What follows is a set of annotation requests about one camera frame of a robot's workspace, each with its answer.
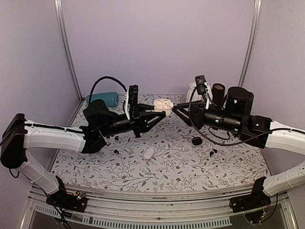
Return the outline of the cream earbud charging case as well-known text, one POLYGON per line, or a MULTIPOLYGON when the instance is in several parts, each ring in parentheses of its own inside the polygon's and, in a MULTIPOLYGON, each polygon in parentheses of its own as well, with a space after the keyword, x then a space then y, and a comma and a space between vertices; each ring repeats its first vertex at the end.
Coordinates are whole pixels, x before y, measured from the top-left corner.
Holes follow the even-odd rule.
POLYGON ((153 102, 153 106, 155 112, 165 111, 166 116, 169 116, 171 114, 172 108, 174 107, 173 102, 170 99, 166 98, 155 99, 153 102))

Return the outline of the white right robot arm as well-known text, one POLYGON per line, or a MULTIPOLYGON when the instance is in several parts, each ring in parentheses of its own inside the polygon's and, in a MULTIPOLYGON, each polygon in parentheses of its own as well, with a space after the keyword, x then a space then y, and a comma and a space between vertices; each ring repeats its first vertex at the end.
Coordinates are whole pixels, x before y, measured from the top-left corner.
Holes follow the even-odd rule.
POLYGON ((276 148, 304 154, 305 132, 268 117, 251 115, 254 94, 234 86, 225 90, 219 83, 209 87, 206 83, 194 89, 205 96, 205 101, 189 101, 177 104, 172 111, 188 126, 192 126, 202 137, 203 126, 230 132, 239 141, 233 145, 246 143, 260 149, 276 148))

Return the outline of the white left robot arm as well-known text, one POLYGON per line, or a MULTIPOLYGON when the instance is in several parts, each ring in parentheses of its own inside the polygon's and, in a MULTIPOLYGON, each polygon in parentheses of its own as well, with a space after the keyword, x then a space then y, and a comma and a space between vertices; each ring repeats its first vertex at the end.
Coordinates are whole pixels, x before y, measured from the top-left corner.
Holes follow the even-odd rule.
POLYGON ((75 194, 68 194, 62 180, 48 172, 28 150, 54 148, 94 154, 106 146, 106 138, 128 131, 139 138, 165 118, 165 112, 154 112, 151 105, 134 102, 130 109, 129 114, 117 114, 102 99, 95 100, 83 110, 88 125, 76 128, 39 124, 16 114, 2 135, 0 161, 40 186, 60 207, 67 207, 75 194))

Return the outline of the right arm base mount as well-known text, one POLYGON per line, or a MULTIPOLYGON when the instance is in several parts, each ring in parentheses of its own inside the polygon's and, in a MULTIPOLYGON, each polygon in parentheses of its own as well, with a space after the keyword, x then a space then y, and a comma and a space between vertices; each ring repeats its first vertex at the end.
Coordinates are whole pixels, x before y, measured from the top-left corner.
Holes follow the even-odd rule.
POLYGON ((230 199, 229 207, 233 213, 252 210, 271 204, 271 199, 263 192, 263 183, 266 177, 261 177, 254 182, 251 193, 230 199))

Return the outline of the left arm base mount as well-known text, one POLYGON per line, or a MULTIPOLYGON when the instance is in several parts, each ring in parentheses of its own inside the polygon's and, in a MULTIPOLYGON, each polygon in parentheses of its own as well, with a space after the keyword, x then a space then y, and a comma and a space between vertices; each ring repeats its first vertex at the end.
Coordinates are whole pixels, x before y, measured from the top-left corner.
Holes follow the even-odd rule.
POLYGON ((59 190, 54 194, 47 194, 46 203, 66 210, 84 213, 88 202, 86 193, 76 191, 73 194, 69 194, 63 181, 58 176, 56 176, 56 179, 59 183, 59 190))

